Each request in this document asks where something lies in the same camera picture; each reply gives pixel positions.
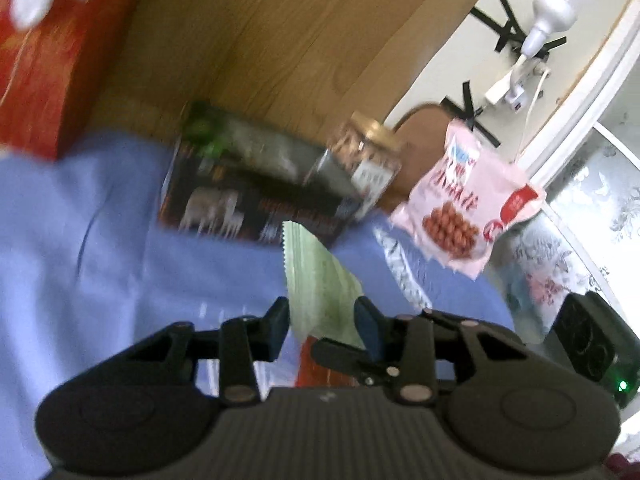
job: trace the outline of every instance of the pink package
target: pink package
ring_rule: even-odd
[[[498,236],[534,216],[546,193],[520,168],[483,148],[460,121],[449,123],[445,148],[390,220],[427,256],[474,280]]]

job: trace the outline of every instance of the jar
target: jar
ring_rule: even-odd
[[[361,194],[357,220],[376,205],[380,196],[402,167],[402,144],[388,128],[374,119],[354,112],[327,142],[351,182]]]

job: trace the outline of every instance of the light bulb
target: light bulb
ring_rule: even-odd
[[[578,18],[578,0],[533,0],[535,22],[522,44],[524,56],[533,57],[554,32],[571,28]]]

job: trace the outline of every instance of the blue tablecloth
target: blue tablecloth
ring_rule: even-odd
[[[56,164],[0,160],[0,478],[46,472],[33,417],[61,382],[176,320],[209,329],[261,315],[286,295],[279,247],[156,227],[169,162],[165,147],[113,132],[88,136]],[[372,234],[376,225],[392,232],[374,214],[347,231],[334,254],[384,312],[412,312]],[[435,308],[512,328],[482,276],[472,282],[424,261],[407,237],[402,244]],[[258,370],[261,382],[290,384],[297,348],[289,337],[280,361]],[[207,390],[207,367],[200,372]]]

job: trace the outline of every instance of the green snack wrapper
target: green snack wrapper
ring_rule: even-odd
[[[284,268],[293,333],[329,337],[364,348],[353,320],[362,284],[320,241],[295,222],[283,222]]]

